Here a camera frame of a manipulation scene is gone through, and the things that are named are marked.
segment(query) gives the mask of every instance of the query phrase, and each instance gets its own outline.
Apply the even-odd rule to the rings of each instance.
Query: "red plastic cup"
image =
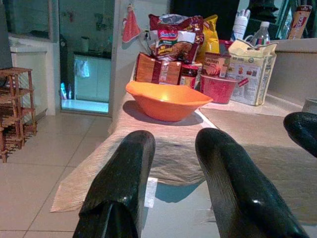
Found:
[[[213,103],[229,103],[237,81],[232,78],[219,78],[201,74],[200,90],[213,98]]]

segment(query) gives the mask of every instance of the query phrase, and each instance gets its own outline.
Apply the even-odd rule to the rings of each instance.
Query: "plastic bowl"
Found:
[[[131,81],[125,87],[143,111],[163,121],[180,121],[212,98],[188,86]]]
[[[201,92],[212,97],[214,103],[229,103],[237,83],[232,78],[219,78],[201,74]]]

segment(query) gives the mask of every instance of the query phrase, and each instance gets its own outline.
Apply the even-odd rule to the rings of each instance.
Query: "white cabinet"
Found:
[[[109,102],[111,59],[75,55],[88,62],[89,77],[75,74],[75,99]]]
[[[43,113],[48,108],[48,94],[46,82],[45,52],[17,52],[11,53],[14,67],[32,69],[32,85],[34,89],[34,104],[36,115]],[[28,75],[22,74],[19,80],[23,85],[28,85]],[[24,106],[28,106],[30,99],[28,96],[22,98]]]

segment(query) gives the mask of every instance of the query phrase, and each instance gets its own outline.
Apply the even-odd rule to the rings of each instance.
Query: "hanging towel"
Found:
[[[134,15],[133,6],[131,4],[129,4],[127,11],[128,17],[124,25],[122,37],[122,41],[124,43],[128,43],[141,33],[141,30],[137,23],[137,19]]]
[[[89,67],[86,60],[75,59],[74,73],[76,76],[89,77]]]

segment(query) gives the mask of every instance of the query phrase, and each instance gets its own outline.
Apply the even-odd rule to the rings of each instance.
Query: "wooden shoe rack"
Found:
[[[21,149],[31,134],[36,135],[35,107],[31,69],[6,68],[0,69],[0,78],[5,84],[0,87],[0,155],[3,163],[7,161],[9,151]],[[27,74],[28,86],[22,87],[19,76]],[[23,107],[22,97],[29,95],[30,106]]]

